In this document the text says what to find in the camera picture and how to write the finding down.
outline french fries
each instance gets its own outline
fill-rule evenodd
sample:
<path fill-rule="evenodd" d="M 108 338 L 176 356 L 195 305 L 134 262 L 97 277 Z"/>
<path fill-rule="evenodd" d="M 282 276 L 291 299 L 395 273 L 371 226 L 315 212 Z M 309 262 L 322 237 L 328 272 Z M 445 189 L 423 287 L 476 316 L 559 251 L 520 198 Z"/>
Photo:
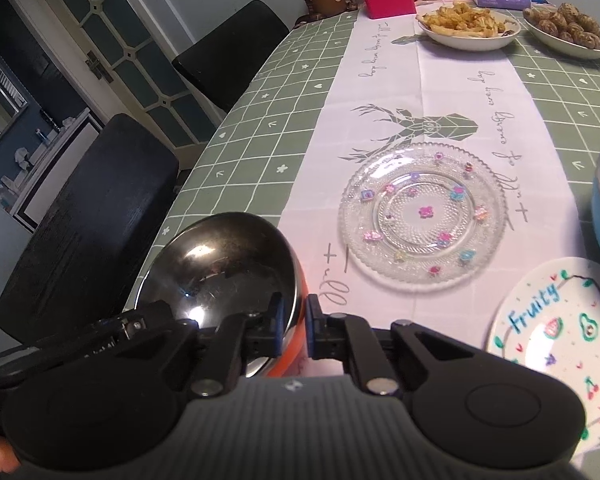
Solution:
<path fill-rule="evenodd" d="M 416 19 L 429 30 L 444 36 L 494 38 L 506 30 L 505 24 L 497 22 L 489 9 L 473 9 L 466 3 L 440 7 L 434 14 L 416 16 Z"/>

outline metal screw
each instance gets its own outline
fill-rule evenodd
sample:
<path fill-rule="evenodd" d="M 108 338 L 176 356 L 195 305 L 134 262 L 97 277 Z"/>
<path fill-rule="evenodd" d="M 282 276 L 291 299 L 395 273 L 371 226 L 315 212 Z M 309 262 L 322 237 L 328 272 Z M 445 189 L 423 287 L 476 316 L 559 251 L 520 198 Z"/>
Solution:
<path fill-rule="evenodd" d="M 398 390 L 398 383 L 387 377 L 376 377 L 366 384 L 366 389 L 376 395 L 393 395 Z"/>
<path fill-rule="evenodd" d="M 191 391 L 200 397 L 215 397 L 223 387 L 214 379 L 200 379 L 191 385 Z"/>

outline white table runner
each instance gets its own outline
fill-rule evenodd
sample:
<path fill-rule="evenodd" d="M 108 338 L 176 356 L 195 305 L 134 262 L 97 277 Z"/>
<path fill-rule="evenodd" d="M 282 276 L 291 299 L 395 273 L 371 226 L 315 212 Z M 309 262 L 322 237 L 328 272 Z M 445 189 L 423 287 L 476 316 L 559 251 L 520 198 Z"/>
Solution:
<path fill-rule="evenodd" d="M 578 213 L 544 122 L 507 57 L 500 51 L 453 51 L 430 41 L 392 43 L 413 36 L 414 24 L 413 16 L 358 17 L 279 228 L 325 312 L 357 314 L 378 328 L 412 319 L 483 347 L 500 301 L 528 270 L 552 258 L 584 255 Z M 400 122 L 378 121 L 390 114 Z M 450 137 L 433 137 L 435 120 Z M 498 174 L 509 207 L 506 234 L 489 267 L 433 294 L 401 292 L 361 272 L 337 227 L 342 191 L 359 167 L 347 158 L 388 145 L 375 139 L 409 142 L 404 135 L 414 123 L 429 135 L 411 140 L 448 142 L 485 161 Z M 337 362 L 325 361 L 303 367 L 305 374 L 341 370 Z"/>

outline green checkered tablecloth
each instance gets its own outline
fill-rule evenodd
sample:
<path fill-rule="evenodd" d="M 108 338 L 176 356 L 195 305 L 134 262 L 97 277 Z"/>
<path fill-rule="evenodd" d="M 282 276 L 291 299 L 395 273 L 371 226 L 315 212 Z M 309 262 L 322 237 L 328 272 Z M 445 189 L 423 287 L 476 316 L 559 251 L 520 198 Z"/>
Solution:
<path fill-rule="evenodd" d="M 510 15 L 525 26 L 520 12 Z M 194 222 L 248 211 L 278 224 L 356 19 L 357 13 L 345 13 L 295 30 L 270 56 L 173 203 L 128 308 L 162 247 Z M 587 254 L 600 261 L 590 212 L 600 152 L 600 60 L 561 57 L 526 30 L 504 52 L 553 139 L 578 206 Z M 586 455 L 582 470 L 600 480 L 600 449 Z"/>
<path fill-rule="evenodd" d="M 521 12 L 505 11 L 525 27 Z M 600 153 L 600 59 L 562 57 L 531 33 L 503 49 L 544 119 L 576 199 L 587 256 L 600 262 L 591 223 L 592 182 Z"/>

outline bowl of fries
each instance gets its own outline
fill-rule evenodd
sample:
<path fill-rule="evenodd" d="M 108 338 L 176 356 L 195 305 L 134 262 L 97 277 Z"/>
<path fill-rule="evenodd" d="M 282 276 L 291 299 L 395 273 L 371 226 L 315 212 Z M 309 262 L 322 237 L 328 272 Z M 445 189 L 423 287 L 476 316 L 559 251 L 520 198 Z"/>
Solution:
<path fill-rule="evenodd" d="M 508 45 L 520 33 L 520 23 L 491 9 L 478 9 L 466 3 L 442 6 L 435 12 L 416 16 L 424 33 L 432 40 L 458 50 L 485 52 Z"/>

